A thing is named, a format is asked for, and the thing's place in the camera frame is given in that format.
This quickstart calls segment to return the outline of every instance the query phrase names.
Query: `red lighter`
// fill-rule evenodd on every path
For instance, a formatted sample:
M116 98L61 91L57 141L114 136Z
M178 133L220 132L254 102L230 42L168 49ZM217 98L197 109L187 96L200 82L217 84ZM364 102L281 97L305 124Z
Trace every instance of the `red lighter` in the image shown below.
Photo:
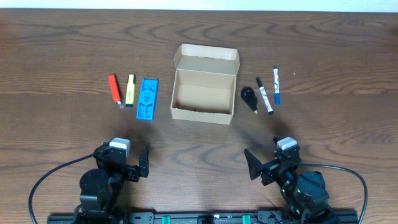
M113 101L117 105L122 104L122 99L120 99L120 94L119 94L119 89L118 89L118 83L116 83L116 76L115 75L109 75L108 76L108 80L109 80L109 85L111 87Z

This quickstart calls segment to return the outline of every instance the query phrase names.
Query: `box flap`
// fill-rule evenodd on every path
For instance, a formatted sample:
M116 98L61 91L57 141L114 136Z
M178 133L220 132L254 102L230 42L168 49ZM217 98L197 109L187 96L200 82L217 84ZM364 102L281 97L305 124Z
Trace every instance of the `box flap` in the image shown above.
M174 56L177 70L193 70L237 75L239 53L236 49L182 44Z

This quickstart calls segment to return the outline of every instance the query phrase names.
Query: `blue marker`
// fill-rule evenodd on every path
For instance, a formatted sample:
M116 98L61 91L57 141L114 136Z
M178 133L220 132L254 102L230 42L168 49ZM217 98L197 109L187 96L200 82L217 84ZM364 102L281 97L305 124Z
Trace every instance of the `blue marker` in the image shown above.
M279 105L279 73L278 67L274 67L274 89L275 89L275 104Z

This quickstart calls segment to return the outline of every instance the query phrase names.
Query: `yellow highlighter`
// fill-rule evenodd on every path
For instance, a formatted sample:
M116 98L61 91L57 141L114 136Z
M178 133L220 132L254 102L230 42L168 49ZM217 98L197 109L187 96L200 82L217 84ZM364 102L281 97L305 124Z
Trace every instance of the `yellow highlighter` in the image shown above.
M136 76L134 74L129 75L127 81L126 91L126 106L132 107L134 105L134 91L136 90Z

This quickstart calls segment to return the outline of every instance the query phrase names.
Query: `open cardboard box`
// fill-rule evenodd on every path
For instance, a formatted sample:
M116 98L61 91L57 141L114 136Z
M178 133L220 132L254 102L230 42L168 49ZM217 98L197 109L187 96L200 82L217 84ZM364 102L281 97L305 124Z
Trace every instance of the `open cardboard box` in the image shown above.
M238 50L182 44L174 63L173 119L231 124Z

